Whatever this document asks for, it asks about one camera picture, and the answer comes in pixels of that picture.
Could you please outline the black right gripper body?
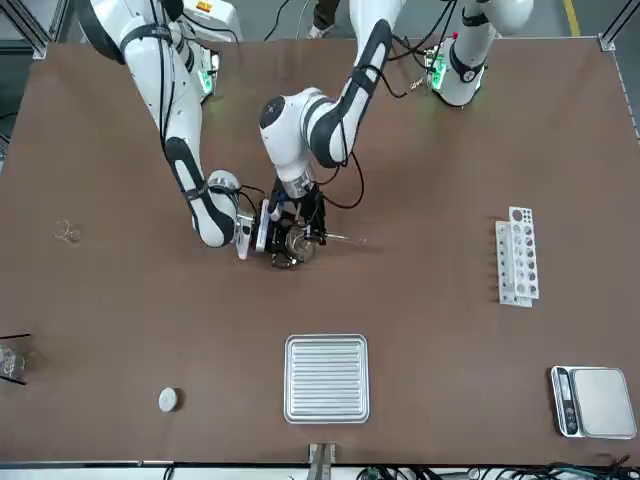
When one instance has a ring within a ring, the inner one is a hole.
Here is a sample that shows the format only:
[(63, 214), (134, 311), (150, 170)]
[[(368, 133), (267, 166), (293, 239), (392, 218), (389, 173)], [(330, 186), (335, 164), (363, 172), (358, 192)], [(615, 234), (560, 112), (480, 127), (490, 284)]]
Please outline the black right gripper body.
[(267, 215), (267, 220), (265, 250), (269, 253), (286, 252), (286, 236), (291, 226), (279, 226), (270, 215)]

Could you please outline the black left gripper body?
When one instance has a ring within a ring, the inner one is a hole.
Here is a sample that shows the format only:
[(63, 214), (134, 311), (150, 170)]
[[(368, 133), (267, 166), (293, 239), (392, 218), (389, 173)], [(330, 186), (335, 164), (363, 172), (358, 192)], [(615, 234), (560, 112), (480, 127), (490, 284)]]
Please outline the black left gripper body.
[(293, 201), (302, 225), (323, 225), (325, 219), (324, 198), (320, 187), (314, 184), (306, 193)]

